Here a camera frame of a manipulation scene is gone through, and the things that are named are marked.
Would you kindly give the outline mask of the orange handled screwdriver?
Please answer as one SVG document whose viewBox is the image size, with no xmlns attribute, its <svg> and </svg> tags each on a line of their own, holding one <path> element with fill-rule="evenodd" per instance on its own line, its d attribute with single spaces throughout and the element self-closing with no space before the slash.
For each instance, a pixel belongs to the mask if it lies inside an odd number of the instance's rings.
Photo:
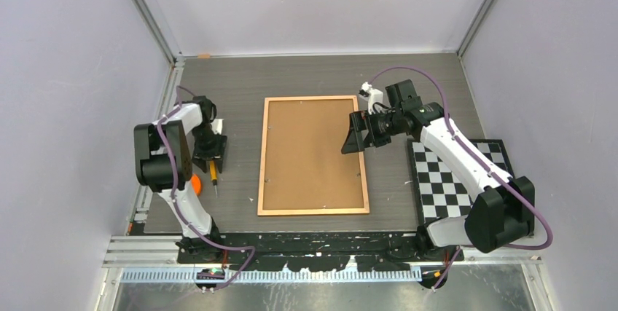
<svg viewBox="0 0 618 311">
<path fill-rule="evenodd" d="M 218 171 L 216 169 L 216 163 L 214 160 L 209 160 L 208 161 L 208 169 L 209 169 L 209 174 L 211 177 L 211 183 L 214 189 L 214 194 L 216 196 L 216 198 L 219 197 L 219 191 L 218 191 Z"/>
</svg>

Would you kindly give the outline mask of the wooden picture frame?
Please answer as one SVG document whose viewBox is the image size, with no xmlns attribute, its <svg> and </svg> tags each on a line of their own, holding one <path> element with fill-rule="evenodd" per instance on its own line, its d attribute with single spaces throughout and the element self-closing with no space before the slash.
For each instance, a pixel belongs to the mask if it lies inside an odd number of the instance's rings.
<svg viewBox="0 0 618 311">
<path fill-rule="evenodd" d="M 342 154 L 353 95 L 265 99 L 258 216 L 368 214 L 364 155 Z"/>
</svg>

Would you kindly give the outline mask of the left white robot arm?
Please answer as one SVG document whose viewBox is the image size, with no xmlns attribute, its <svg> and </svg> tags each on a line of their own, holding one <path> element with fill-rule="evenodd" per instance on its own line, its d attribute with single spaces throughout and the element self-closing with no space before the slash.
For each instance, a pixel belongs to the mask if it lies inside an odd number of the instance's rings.
<svg viewBox="0 0 618 311">
<path fill-rule="evenodd" d="M 133 130 L 136 178 L 168 204 L 181 225 L 180 251 L 207 263 L 224 248 L 219 229 L 200 203 L 192 184 L 193 168 L 221 173 L 227 136 L 216 105 L 204 95 L 177 103 L 156 122 Z"/>
</svg>

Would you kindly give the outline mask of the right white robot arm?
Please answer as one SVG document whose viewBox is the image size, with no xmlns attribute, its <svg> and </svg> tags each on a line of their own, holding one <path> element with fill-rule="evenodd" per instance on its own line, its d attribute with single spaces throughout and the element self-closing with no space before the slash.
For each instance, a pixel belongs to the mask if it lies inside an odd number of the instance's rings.
<svg viewBox="0 0 618 311">
<path fill-rule="evenodd" d="M 390 106 L 385 111 L 350 113 L 342 154 L 385 146 L 395 135 L 409 135 L 446 164 L 472 200 L 467 214 L 417 228 L 420 257 L 435 260 L 451 245 L 490 253 L 533 233 L 535 189 L 528 178 L 514 178 L 490 161 L 456 129 L 438 103 L 422 102 L 411 80 L 387 86 L 386 95 Z"/>
</svg>

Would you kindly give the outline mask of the orange curved plastic piece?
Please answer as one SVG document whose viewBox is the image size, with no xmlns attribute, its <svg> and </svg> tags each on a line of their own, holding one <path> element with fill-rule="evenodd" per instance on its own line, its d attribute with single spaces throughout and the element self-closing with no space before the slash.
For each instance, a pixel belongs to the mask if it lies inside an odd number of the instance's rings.
<svg viewBox="0 0 618 311">
<path fill-rule="evenodd" d="M 190 183 L 195 194 L 199 197 L 203 189 L 203 184 L 200 177 L 197 174 L 193 174 L 190 179 Z"/>
</svg>

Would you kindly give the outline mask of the black white checkerboard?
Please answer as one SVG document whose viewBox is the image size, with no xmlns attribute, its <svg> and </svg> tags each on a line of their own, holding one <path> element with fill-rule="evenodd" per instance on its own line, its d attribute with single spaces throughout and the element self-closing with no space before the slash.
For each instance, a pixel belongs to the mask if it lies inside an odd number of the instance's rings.
<svg viewBox="0 0 618 311">
<path fill-rule="evenodd" d="M 418 228 L 469 213 L 473 200 L 437 154 L 411 138 L 407 139 L 406 152 Z"/>
</svg>

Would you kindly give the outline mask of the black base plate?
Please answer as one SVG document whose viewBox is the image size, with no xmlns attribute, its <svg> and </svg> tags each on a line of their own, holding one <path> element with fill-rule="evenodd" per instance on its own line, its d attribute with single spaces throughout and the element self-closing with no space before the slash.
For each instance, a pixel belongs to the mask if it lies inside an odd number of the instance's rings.
<svg viewBox="0 0 618 311">
<path fill-rule="evenodd" d="M 418 251 L 413 232 L 225 233 L 219 245 L 182 238 L 176 242 L 178 262 L 260 272 L 339 272 L 353 262 L 360 272 L 390 272 L 417 262 L 443 267 L 456 251 L 454 246 Z"/>
</svg>

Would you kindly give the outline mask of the aluminium rail front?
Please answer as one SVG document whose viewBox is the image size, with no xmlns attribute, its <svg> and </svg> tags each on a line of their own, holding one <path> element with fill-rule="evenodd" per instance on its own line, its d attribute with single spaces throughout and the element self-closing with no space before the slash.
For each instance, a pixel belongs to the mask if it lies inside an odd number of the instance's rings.
<svg viewBox="0 0 618 311">
<path fill-rule="evenodd" d="M 421 282 L 447 266 L 450 254 L 436 259 L 400 257 L 399 249 L 335 251 L 332 244 L 316 251 L 256 252 L 242 250 L 203 259 L 186 253 L 174 236 L 113 237 L 103 258 L 106 268 L 122 269 L 129 283 L 352 283 Z"/>
</svg>

